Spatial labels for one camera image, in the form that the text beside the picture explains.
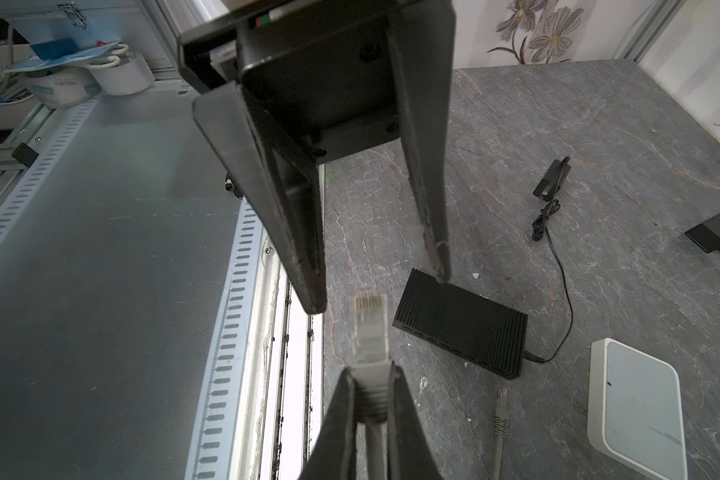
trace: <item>floral wallpaper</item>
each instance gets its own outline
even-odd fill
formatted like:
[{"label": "floral wallpaper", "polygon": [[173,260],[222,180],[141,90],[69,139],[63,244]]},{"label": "floral wallpaper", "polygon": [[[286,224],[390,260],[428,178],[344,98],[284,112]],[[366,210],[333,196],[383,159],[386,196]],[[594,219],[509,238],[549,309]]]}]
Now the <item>floral wallpaper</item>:
[{"label": "floral wallpaper", "polygon": [[686,0],[640,66],[720,141],[720,0]]},{"label": "floral wallpaper", "polygon": [[[552,57],[562,57],[574,44],[573,39],[566,35],[581,25],[581,14],[584,13],[584,9],[577,8],[572,12],[568,7],[558,8],[549,17],[542,18],[540,32],[536,33],[536,12],[546,6],[547,0],[514,0],[509,4],[512,15],[496,27],[496,32],[501,33],[501,41],[510,42],[512,48],[493,47],[488,53],[509,52],[519,64],[526,64],[527,45],[528,50],[533,52],[533,56],[530,57],[532,63],[549,63]],[[530,32],[533,38],[528,42],[528,37],[531,35],[526,34],[519,49],[516,50],[515,36],[518,30]]]},{"label": "floral wallpaper", "polygon": [[453,0],[454,67],[620,58],[657,0]]}]

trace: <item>white tape roll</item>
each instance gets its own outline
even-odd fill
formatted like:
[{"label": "white tape roll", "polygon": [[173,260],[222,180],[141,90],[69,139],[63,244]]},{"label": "white tape roll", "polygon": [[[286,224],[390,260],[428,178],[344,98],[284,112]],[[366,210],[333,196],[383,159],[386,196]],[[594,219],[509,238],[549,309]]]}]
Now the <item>white tape roll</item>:
[{"label": "white tape roll", "polygon": [[112,62],[111,66],[87,65],[91,74],[99,82],[101,89],[110,95],[128,95],[148,88],[155,76],[139,52],[125,52],[121,62]]}]

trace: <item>marble surface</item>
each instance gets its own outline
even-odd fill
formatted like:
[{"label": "marble surface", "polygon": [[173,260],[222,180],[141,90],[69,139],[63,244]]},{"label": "marble surface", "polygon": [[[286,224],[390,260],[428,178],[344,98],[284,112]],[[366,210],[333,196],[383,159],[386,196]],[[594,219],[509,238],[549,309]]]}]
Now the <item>marble surface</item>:
[{"label": "marble surface", "polygon": [[[390,329],[441,474],[490,476],[497,388],[508,385],[502,478],[644,478],[586,437],[590,344],[611,337],[676,368],[689,478],[720,479],[720,254],[683,235],[720,212],[720,144],[633,62],[454,72],[452,283],[527,312],[526,348],[551,354],[569,312],[546,242],[530,239],[543,206],[530,192],[565,155],[573,169],[549,226],[576,319],[556,360],[525,362],[507,381]],[[392,321],[410,269],[431,271],[399,141],[326,166],[325,216],[328,400],[351,354],[355,287],[385,289]]]}]

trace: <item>white router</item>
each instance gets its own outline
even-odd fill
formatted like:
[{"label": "white router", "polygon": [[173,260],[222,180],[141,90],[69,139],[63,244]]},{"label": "white router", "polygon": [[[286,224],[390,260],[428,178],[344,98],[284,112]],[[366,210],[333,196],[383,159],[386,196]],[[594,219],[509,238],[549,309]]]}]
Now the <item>white router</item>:
[{"label": "white router", "polygon": [[655,480],[687,480],[677,371],[613,339],[592,344],[590,443]]}]

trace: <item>black power adapter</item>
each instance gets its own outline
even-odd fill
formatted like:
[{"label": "black power adapter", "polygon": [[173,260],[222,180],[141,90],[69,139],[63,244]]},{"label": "black power adapter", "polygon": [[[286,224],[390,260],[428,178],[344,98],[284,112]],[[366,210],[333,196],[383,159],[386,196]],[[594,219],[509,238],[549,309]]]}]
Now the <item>black power adapter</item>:
[{"label": "black power adapter", "polygon": [[544,178],[541,179],[541,182],[539,182],[536,190],[534,190],[534,195],[536,197],[539,197],[541,200],[549,203],[547,203],[547,205],[541,209],[541,215],[539,215],[531,225],[531,228],[534,229],[534,232],[530,236],[530,238],[538,242],[539,240],[547,237],[547,244],[550,246],[552,256],[554,256],[554,259],[557,262],[557,266],[560,268],[560,276],[563,278],[563,290],[565,291],[565,299],[568,300],[568,308],[570,309],[570,322],[568,323],[568,331],[566,331],[563,339],[560,341],[560,343],[557,344],[557,349],[555,349],[555,351],[549,358],[545,359],[531,352],[528,352],[527,350],[523,351],[523,358],[536,363],[551,362],[552,359],[557,356],[557,352],[560,351],[560,348],[563,346],[565,341],[568,340],[568,335],[570,335],[571,329],[574,328],[574,305],[570,302],[570,294],[568,293],[568,280],[565,277],[565,269],[563,268],[563,263],[560,262],[560,258],[557,255],[557,250],[554,248],[554,244],[552,243],[552,236],[550,235],[549,228],[547,228],[547,221],[549,221],[549,218],[560,209],[560,202],[557,201],[555,195],[560,190],[560,186],[563,184],[565,178],[568,176],[568,172],[570,172],[570,165],[568,165],[569,161],[570,157],[566,157],[562,160],[553,161],[552,165],[547,170],[547,173],[544,174]]},{"label": "black power adapter", "polygon": [[708,254],[720,252],[720,213],[694,226],[686,235]]}]

